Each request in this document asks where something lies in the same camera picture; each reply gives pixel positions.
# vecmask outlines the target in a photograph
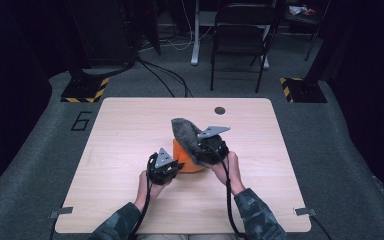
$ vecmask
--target black cable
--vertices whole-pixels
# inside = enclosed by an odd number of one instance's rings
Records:
[[[173,72],[173,71],[171,71],[171,70],[169,70],[169,69],[166,69],[166,68],[160,67],[160,66],[158,66],[158,65],[155,65],[155,64],[153,64],[153,63],[150,63],[150,62],[148,62],[148,61],[145,61],[145,60],[142,60],[142,59],[140,59],[140,61],[142,61],[142,62],[144,62],[145,64],[150,65],[150,66],[152,66],[152,67],[154,67],[154,68],[156,68],[156,69],[158,69],[158,70],[164,72],[165,74],[167,74],[167,75],[169,75],[170,77],[172,77],[174,80],[178,81],[180,84],[182,84],[182,85],[185,87],[185,97],[188,97],[188,93],[191,95],[191,97],[193,97],[193,96],[192,96],[192,92],[191,92],[191,90],[189,89],[189,87],[188,87],[188,85],[187,85],[185,79],[182,78],[179,74],[177,74],[177,73],[175,73],[175,72]]]
[[[323,227],[323,225],[319,222],[319,220],[317,220],[317,218],[315,218],[314,216],[310,216],[311,219],[313,219],[317,225],[319,225],[319,227],[323,230],[323,232],[326,234],[327,238],[329,240],[332,240],[332,238],[330,237],[329,233],[327,232],[326,228]]]
[[[235,232],[236,236],[243,238],[247,240],[247,236],[244,233],[239,232],[238,228],[236,227],[235,222],[233,221],[233,215],[232,215],[232,190],[230,186],[230,178],[229,178],[229,165],[226,167],[224,162],[222,161],[221,164],[223,165],[224,171],[226,173],[226,194],[227,194],[227,215],[229,217],[230,226],[232,226],[233,231]]]
[[[70,11],[70,6],[69,6],[69,3],[68,1],[64,1],[64,7]],[[95,51],[95,49],[92,47],[92,45],[90,44],[90,41],[89,39],[85,36],[85,34],[83,33],[83,31],[81,30],[81,27],[77,21],[77,19],[73,16],[72,17],[73,21],[74,21],[74,24],[76,25],[76,28],[77,28],[77,31],[79,33],[79,36],[83,39],[83,41],[87,44],[87,46],[89,47],[89,49],[92,51],[93,55],[95,55],[95,57],[97,57],[99,59],[99,61],[101,62],[101,64],[103,66],[106,66],[105,63],[102,61],[102,58],[97,54],[97,52]],[[123,66],[121,66],[120,69],[118,70],[115,70],[115,71],[111,71],[111,72],[106,72],[106,73],[103,73],[103,74],[88,74],[88,73],[84,73],[83,70],[82,72],[87,75],[87,76],[90,76],[90,77],[96,77],[96,78],[108,78],[108,77],[112,77],[114,75],[117,75],[117,74],[120,74],[122,72],[125,72],[126,70],[130,69],[133,65],[134,65],[134,62],[135,62],[135,59],[134,57],[130,60],[130,62],[128,63],[125,63]]]
[[[145,214],[146,214],[146,211],[148,210],[149,202],[151,200],[152,184],[151,184],[151,186],[149,186],[148,173],[146,174],[146,188],[147,188],[147,191],[146,191],[145,206],[143,207],[142,214],[140,215],[139,220],[135,225],[135,228],[133,228],[132,232],[129,235],[129,240],[135,239],[135,234],[136,234],[137,230],[139,229],[140,225],[142,224],[143,219],[145,218]]]
[[[166,89],[170,92],[171,96],[172,96],[172,97],[175,97],[174,94],[173,94],[173,92],[170,90],[170,88],[167,86],[167,84],[160,78],[160,76],[158,76],[154,71],[152,71],[148,66],[146,66],[146,64],[145,64],[142,60],[138,59],[138,62],[141,63],[146,69],[148,69],[148,71],[150,71],[152,74],[154,74],[154,75],[158,78],[158,80],[160,80],[160,82],[161,82],[161,83],[166,87]]]
[[[52,224],[51,228],[51,234],[49,236],[49,239],[52,240],[54,239],[54,232],[55,232],[55,225],[57,224],[57,218],[54,219],[54,223]]]

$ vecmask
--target table top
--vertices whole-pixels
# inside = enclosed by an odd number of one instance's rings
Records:
[[[215,108],[222,107],[219,115]],[[239,157],[242,181],[267,203],[287,232],[307,232],[308,216],[273,107],[262,98],[106,98],[96,118],[63,207],[59,233],[90,233],[136,198],[149,156],[173,153],[171,120],[185,118],[201,130],[230,127],[220,136]],[[234,221],[244,231],[232,198]],[[233,233],[226,188],[210,170],[179,173],[154,200],[137,233]]]

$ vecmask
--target white desk leg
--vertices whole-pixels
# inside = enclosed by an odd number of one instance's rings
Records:
[[[195,5],[195,42],[193,44],[193,52],[191,64],[193,66],[198,65],[199,58],[199,0],[196,0]]]
[[[276,6],[276,2],[277,2],[277,0],[273,0],[273,2],[272,2],[273,7]],[[270,27],[267,27],[267,26],[264,28],[264,33],[263,33],[264,37],[267,36],[267,33],[269,33],[269,29],[270,29]],[[267,56],[266,60],[264,61],[264,69],[269,69],[269,60],[268,59],[269,59],[269,56]]]

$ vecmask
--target small black dot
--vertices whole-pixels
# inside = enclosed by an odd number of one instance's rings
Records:
[[[216,107],[216,109],[214,109],[214,112],[216,112],[218,115],[223,115],[226,112],[226,109],[224,109],[223,107]]]

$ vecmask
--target gray carpet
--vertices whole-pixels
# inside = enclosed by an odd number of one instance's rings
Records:
[[[320,43],[310,60],[304,62],[309,42],[303,37],[277,35],[269,54],[270,68],[263,73],[259,93],[254,93],[255,73],[217,72],[215,89],[209,91],[211,45],[208,41],[201,44],[198,66],[190,65],[192,46],[182,51],[164,46],[161,56],[152,49],[145,50],[140,52],[140,57],[181,75],[196,98],[270,99],[306,206],[318,212],[317,219],[332,238],[384,239],[384,189],[352,144],[340,107],[327,83],[319,82],[328,100],[326,104],[288,103],[283,94],[279,79],[304,77]],[[238,65],[243,61],[231,60],[230,63]],[[181,84],[161,72],[156,73],[176,97],[184,96]],[[69,80],[68,73],[50,79],[53,95],[47,109],[0,178],[0,239],[49,239],[51,236],[53,221],[48,215],[60,207],[68,192],[102,103],[102,99],[97,103],[60,102]],[[103,95],[106,97],[171,95],[152,73],[136,63],[130,70],[110,78]],[[91,112],[83,115],[90,119],[86,130],[70,131],[81,111]],[[55,233],[53,239],[86,236]],[[308,233],[290,236],[292,239],[327,239],[314,221]]]

